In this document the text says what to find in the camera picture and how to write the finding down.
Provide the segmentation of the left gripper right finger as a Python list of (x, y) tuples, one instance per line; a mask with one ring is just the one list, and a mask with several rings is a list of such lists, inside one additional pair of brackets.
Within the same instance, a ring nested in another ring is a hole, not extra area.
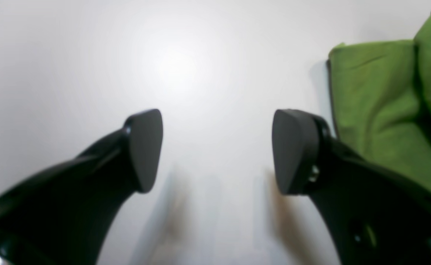
[(365, 161), (326, 121), (278, 109), (272, 125), (277, 187), (308, 196), (343, 265), (431, 265), (431, 193)]

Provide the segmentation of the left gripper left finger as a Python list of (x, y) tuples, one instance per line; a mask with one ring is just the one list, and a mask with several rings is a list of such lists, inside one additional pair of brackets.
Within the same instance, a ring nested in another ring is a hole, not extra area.
[(136, 113), (75, 158), (0, 195), (0, 265), (94, 265), (123, 203), (152, 190), (158, 109)]

